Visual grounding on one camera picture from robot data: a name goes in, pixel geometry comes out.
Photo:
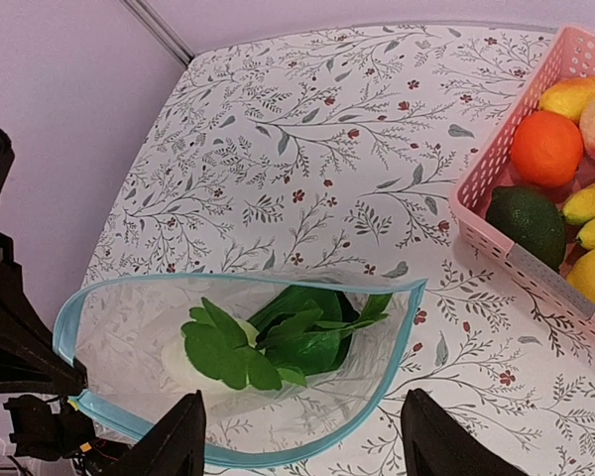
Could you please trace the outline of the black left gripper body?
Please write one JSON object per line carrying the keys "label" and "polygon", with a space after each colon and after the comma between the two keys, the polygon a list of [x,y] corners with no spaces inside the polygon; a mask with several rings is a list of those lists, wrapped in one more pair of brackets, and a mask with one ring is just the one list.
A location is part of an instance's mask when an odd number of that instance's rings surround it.
{"label": "black left gripper body", "polygon": [[4,409],[10,413],[16,456],[61,459],[75,454],[81,445],[95,439],[92,420],[76,410],[67,398],[59,399],[59,411],[33,395],[9,398]]}

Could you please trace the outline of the toy bok choy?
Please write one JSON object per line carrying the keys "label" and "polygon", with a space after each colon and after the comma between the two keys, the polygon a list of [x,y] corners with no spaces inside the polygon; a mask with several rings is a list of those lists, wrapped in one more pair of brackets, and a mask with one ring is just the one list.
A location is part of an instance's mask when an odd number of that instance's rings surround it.
{"label": "toy bok choy", "polygon": [[312,376],[339,369],[352,341],[341,328],[358,317],[342,292],[289,286],[248,322],[259,331],[256,342],[275,367]]}

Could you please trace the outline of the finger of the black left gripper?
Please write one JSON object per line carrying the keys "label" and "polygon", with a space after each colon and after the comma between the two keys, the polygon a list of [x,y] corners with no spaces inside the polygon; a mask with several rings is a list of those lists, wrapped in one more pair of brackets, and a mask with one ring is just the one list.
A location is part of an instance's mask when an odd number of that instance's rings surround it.
{"label": "finger of the black left gripper", "polygon": [[85,387],[83,366],[54,352],[52,332],[24,293],[13,240],[0,233],[0,394],[78,395]]}

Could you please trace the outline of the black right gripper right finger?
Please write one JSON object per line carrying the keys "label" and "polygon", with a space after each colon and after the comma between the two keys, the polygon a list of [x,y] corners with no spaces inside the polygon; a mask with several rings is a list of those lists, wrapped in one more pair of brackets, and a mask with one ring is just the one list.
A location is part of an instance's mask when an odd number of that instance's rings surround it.
{"label": "black right gripper right finger", "polygon": [[515,476],[523,470],[490,451],[426,391],[408,391],[401,410],[407,473],[416,476]]}

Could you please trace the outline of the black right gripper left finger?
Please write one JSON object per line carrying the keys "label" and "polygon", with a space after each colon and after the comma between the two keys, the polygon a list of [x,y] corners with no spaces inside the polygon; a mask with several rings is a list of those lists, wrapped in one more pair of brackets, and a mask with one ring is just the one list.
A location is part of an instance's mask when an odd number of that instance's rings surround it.
{"label": "black right gripper left finger", "polygon": [[181,398],[120,460],[109,476],[204,475],[206,413],[201,391]]}

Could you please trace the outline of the white toy radish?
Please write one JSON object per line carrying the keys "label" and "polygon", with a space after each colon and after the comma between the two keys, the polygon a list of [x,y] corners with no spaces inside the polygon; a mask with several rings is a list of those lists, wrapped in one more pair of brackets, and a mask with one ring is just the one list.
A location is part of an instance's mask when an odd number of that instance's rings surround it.
{"label": "white toy radish", "polygon": [[186,390],[223,396],[249,384],[246,364],[228,348],[224,333],[213,325],[190,321],[162,351],[168,375]]}

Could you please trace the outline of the green toy leaf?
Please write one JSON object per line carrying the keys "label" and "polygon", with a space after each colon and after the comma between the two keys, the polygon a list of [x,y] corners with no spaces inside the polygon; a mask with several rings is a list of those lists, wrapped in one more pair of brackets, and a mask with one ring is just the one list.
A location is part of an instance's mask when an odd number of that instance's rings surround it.
{"label": "green toy leaf", "polygon": [[181,326],[183,350],[196,372],[234,391],[304,387],[341,367],[352,335],[385,320],[392,297],[368,295],[357,310],[341,291],[289,286],[247,321],[204,297]]}

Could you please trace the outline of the clear zip top bag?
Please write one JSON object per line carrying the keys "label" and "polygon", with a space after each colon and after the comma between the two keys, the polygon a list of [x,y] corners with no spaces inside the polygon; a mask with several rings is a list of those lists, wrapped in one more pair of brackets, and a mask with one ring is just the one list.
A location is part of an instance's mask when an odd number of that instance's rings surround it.
{"label": "clear zip top bag", "polygon": [[356,430],[391,386],[425,280],[345,270],[126,277],[73,295],[53,347],[86,373],[73,404],[136,442],[200,394],[215,466],[284,466]]}

